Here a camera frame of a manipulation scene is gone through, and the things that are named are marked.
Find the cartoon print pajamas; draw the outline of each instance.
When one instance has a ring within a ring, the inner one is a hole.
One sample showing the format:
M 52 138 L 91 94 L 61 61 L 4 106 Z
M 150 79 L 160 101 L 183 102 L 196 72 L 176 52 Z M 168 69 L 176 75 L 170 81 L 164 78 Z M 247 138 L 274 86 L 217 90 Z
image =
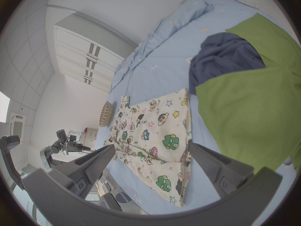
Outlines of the cartoon print pajamas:
M 152 190 L 176 206 L 183 206 L 190 179 L 191 136 L 187 89 L 129 107 L 129 97 L 121 105 L 111 136 L 116 154 Z

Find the blue bed sheet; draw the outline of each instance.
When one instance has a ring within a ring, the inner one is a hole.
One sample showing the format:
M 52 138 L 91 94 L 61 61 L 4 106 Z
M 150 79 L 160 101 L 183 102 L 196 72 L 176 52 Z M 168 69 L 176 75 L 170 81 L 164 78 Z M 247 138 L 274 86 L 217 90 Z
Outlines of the blue bed sheet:
M 120 106 L 120 96 L 130 96 L 130 105 L 134 105 L 182 88 L 189 88 L 190 65 L 185 63 L 185 60 L 198 53 L 201 43 L 207 36 L 224 32 L 225 29 L 237 25 L 256 13 L 262 14 L 279 25 L 263 12 L 235 0 L 201 1 L 206 4 L 206 8 L 200 17 L 167 38 L 142 61 L 127 65 L 123 72 L 121 72 L 123 66 L 116 71 L 116 81 L 122 79 L 115 84 L 107 98 L 113 105 L 113 115 Z M 193 141 L 220 152 L 198 113 L 198 99 L 195 95 L 190 95 L 190 109 Z M 98 130 L 96 149 L 102 147 L 104 140 L 109 136 L 110 126 Z M 194 160 L 191 162 L 191 178 L 186 188 L 183 208 L 176 207 L 156 195 L 120 160 L 111 161 L 107 168 L 123 190 L 149 214 L 188 211 L 220 199 L 208 177 Z M 254 225 L 260 225 L 273 212 L 296 176 L 292 166 L 281 165 L 276 172 L 283 175 L 283 181 L 272 202 Z

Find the woven basket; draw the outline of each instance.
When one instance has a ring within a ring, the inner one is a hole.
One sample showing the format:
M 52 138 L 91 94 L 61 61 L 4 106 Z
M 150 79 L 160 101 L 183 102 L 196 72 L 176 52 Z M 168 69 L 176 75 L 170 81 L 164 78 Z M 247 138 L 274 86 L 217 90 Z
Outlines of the woven basket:
M 99 118 L 100 127 L 105 127 L 109 124 L 112 113 L 113 113 L 113 107 L 110 102 L 106 101 L 102 108 L 101 115 Z

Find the circular logo sticker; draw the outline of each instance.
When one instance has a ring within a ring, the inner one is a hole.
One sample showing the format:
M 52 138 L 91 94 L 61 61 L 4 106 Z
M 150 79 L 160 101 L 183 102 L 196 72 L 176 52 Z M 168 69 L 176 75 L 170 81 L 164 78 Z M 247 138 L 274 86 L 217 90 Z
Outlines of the circular logo sticker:
M 120 203 L 127 203 L 131 201 L 131 198 L 125 192 L 121 192 L 116 195 L 116 201 Z

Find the white dresser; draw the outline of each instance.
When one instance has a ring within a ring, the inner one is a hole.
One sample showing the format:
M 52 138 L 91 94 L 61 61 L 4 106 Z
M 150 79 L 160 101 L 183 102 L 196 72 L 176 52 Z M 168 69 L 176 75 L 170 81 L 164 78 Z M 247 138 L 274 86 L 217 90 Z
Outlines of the white dresser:
M 117 66 L 135 49 L 111 31 L 72 14 L 55 24 L 61 73 L 109 92 Z

